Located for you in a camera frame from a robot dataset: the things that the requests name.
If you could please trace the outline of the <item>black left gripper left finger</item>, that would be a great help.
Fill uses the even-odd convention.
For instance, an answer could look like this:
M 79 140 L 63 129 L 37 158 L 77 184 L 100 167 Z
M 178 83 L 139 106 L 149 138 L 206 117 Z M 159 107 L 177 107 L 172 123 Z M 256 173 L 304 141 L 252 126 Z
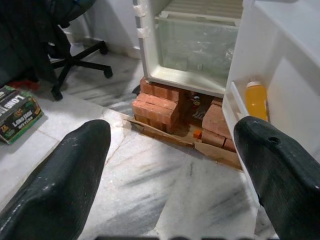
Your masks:
M 68 133 L 0 213 L 3 240 L 76 240 L 95 200 L 111 145 L 110 124 Z

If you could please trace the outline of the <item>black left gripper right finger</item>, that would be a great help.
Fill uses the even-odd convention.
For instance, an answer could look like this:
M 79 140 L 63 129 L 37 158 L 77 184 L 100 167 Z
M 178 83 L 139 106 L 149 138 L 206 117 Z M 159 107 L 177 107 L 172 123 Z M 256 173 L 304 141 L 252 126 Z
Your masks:
M 259 203 L 281 240 L 320 238 L 320 164 L 272 124 L 244 117 L 234 143 Z

